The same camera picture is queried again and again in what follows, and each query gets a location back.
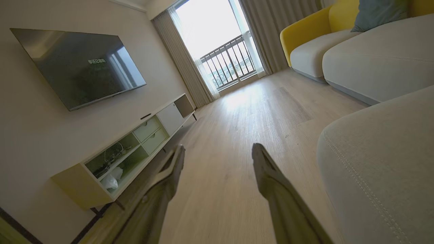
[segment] gray curtain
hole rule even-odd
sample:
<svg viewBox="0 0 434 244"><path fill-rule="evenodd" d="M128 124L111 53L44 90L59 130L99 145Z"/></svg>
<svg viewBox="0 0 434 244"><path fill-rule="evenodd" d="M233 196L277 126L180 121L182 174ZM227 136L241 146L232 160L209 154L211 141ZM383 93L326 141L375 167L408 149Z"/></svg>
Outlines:
<svg viewBox="0 0 434 244"><path fill-rule="evenodd" d="M321 0L239 0L265 72L288 68L280 43L287 26L322 9Z"/></svg>
<svg viewBox="0 0 434 244"><path fill-rule="evenodd" d="M152 20L198 108L214 101L168 10Z"/></svg>

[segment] cabinet door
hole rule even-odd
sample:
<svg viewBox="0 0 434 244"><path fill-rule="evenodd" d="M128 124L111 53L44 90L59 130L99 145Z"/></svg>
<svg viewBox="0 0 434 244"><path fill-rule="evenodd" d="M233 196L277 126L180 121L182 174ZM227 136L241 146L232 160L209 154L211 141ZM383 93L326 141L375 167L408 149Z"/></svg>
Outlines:
<svg viewBox="0 0 434 244"><path fill-rule="evenodd" d="M184 118L174 103L158 112L157 116L169 135L172 135L184 123Z"/></svg>

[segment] tv bezel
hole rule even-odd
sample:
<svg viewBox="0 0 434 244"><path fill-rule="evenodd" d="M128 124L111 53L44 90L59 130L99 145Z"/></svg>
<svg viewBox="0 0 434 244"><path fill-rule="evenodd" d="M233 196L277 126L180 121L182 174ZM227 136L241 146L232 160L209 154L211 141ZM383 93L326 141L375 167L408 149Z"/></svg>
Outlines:
<svg viewBox="0 0 434 244"><path fill-rule="evenodd" d="M91 102L84 103L84 104L79 105L79 106L76 106L76 107L68 108L68 106L67 106L67 105L62 101L62 99L61 99L60 96L56 93L56 91L53 89L53 87L50 85L50 83L46 80L46 78L45 78L44 74L42 73L42 71L39 69L39 67L37 66L37 64L35 63L35 61L32 59L32 57L30 56L30 54L27 52L27 50L26 50L26 49L24 48L24 46L21 44L20 40L18 40L18 38L15 36L15 34L14 34L13 31L12 31L12 30L40 30L40 29L9 28L9 30L12 32L13 36L14 36L15 39L18 41L18 43L21 45L21 47L23 48L23 50L27 53L27 55L29 56L30 60L32 60L33 64L36 66L36 68L38 69L38 71L41 73L42 77L44 77L45 81L48 83L48 85L50 86L50 88L54 91L54 93L56 94L56 96L60 99L60 101L61 101L61 102L63 103L63 105L65 106L65 108L66 108L68 111L70 111L70 112L75 111L75 110L78 110L78 109L81 109L81 108L84 108L84 107L87 107L87 106L90 106L90 105L92 105L92 104L94 104L94 103L97 103L97 102L100 102L100 101L102 101L102 100L106 100L106 99L112 98L112 97L117 96L117 95L120 95L120 94L122 94L122 93L129 92L129 91L132 91L132 90L136 90L137 88L143 87L143 86L145 86L145 85L148 84L148 83L145 81L145 83L144 83L143 85L140 85L140 86L137 86L137 87L134 87L134 88L128 89L128 90L123 90L123 91L120 91L120 92L117 92L117 93L113 93L113 94L111 94L111 95L108 95L108 96L105 96L105 97L101 97L101 98L99 98L99 99L93 100L93 101L91 101ZM58 31L58 32L68 32L68 33L83 33L83 34L96 34L96 35L104 35L104 36L117 36L117 35L108 35L108 34L99 34L99 33L76 32L76 31L64 31L64 30L42 30L42 31ZM124 45L124 43L122 42L121 38L120 38L119 36L117 36L117 37L118 37L119 40L121 41L122 45L125 47L125 45ZM141 74L140 70L138 69L138 67L137 67L137 65L135 64L135 62L134 62L134 60L133 60L132 57L131 57L131 60L133 61L134 65L136 66L137 70L139 71L140 75L141 75L142 78L143 78L143 75Z"/></svg>

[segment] wall-mounted flat screen tv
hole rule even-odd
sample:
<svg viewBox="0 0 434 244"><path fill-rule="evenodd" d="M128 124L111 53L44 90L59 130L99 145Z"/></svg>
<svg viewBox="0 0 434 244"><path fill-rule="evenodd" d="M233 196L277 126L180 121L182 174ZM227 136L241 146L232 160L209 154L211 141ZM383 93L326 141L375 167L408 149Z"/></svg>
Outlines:
<svg viewBox="0 0 434 244"><path fill-rule="evenodd" d="M69 111L146 85L118 36L10 30Z"/></svg>

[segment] tv stand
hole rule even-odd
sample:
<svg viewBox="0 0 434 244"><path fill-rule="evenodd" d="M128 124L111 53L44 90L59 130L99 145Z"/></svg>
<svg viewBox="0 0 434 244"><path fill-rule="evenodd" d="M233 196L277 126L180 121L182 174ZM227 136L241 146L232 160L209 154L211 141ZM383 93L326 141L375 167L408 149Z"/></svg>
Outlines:
<svg viewBox="0 0 434 244"><path fill-rule="evenodd" d="M81 208L95 209L107 203L116 203L125 209L118 197L173 137L173 135L194 115L194 108L188 97L183 94L152 113L138 118L137 124L120 138L116 138L104 150L97 151L86 160L54 175L51 179ZM105 151L112 152L119 148L125 150L111 162L109 168L101 176L95 171L105 165ZM118 188L106 189L101 181L116 167L123 170Z"/></svg>

